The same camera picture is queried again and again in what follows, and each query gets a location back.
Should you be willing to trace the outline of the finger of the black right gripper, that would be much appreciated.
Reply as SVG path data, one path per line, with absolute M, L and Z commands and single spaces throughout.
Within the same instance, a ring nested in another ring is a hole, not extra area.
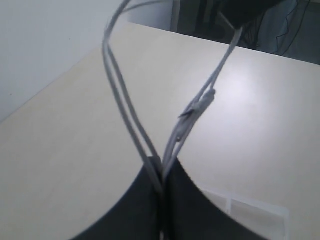
M 234 28 L 240 28 L 281 2 L 282 0 L 229 0 L 228 21 Z

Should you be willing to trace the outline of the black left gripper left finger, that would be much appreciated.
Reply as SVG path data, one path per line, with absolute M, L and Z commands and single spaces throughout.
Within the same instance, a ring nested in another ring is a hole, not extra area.
M 159 195 L 142 167 L 117 204 L 74 239 L 159 240 L 160 236 Z

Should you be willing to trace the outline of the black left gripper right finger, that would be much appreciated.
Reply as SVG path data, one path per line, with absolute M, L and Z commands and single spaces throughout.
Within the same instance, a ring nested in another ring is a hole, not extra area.
M 165 234 L 170 240 L 259 240 L 214 205 L 195 185 L 179 160 L 165 179 Z

